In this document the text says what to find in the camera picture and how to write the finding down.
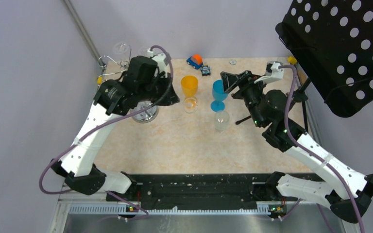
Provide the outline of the blue plastic wine glass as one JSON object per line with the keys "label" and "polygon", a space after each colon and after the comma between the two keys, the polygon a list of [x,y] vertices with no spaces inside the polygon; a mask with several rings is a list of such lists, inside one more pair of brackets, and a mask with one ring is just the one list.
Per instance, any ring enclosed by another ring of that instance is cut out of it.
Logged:
{"label": "blue plastic wine glass", "polygon": [[222,80],[216,80],[212,85],[212,96],[214,101],[211,102],[210,107],[214,112],[223,111],[225,109],[224,100],[228,94],[224,93]]}

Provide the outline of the yellow plastic wine glass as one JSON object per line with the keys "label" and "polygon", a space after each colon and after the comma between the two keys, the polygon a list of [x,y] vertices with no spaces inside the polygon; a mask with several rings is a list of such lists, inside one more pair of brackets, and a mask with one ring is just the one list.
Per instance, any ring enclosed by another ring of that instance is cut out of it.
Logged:
{"label": "yellow plastic wine glass", "polygon": [[181,79],[181,88],[186,98],[194,97],[198,92],[199,81],[195,76],[188,75]]}

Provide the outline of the clear wine glass front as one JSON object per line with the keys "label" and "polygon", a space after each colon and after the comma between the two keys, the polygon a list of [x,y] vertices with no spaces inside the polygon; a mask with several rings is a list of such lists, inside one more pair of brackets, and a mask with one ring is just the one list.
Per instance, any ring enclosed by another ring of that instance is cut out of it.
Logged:
{"label": "clear wine glass front", "polygon": [[217,132],[224,132],[229,126],[230,116],[227,111],[218,111],[214,116],[214,127]]}

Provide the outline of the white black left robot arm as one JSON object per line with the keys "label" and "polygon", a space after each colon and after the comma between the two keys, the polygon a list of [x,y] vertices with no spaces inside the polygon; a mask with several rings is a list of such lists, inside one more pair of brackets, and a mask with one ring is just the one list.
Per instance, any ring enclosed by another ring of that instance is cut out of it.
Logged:
{"label": "white black left robot arm", "polygon": [[98,191],[117,192],[124,200],[136,196],[133,180],[124,172],[105,172],[94,161],[114,126],[156,106],[179,103],[168,53],[133,57],[119,79],[109,79],[96,92],[89,114],[72,145],[51,169],[64,177],[73,191],[92,195]]}

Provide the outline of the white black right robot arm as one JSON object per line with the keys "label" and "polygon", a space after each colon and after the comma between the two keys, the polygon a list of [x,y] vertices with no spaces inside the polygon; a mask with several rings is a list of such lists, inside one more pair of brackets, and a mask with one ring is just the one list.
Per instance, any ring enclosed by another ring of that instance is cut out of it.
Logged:
{"label": "white black right robot arm", "polygon": [[295,197],[314,202],[340,219],[361,223],[373,197],[373,174],[353,170],[337,159],[299,124],[288,118],[288,97],[281,90],[264,92],[261,76],[250,71],[222,72],[222,87],[232,98],[243,100],[255,126],[264,128],[262,136],[274,148],[297,159],[320,177],[319,182],[274,172],[266,182],[271,200]]}

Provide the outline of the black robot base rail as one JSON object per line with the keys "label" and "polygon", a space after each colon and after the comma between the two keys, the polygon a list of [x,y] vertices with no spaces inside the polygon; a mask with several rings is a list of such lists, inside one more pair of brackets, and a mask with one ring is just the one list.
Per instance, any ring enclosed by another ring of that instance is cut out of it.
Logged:
{"label": "black robot base rail", "polygon": [[266,184],[271,174],[132,174],[119,197],[145,210],[251,210],[262,201],[296,201]]}

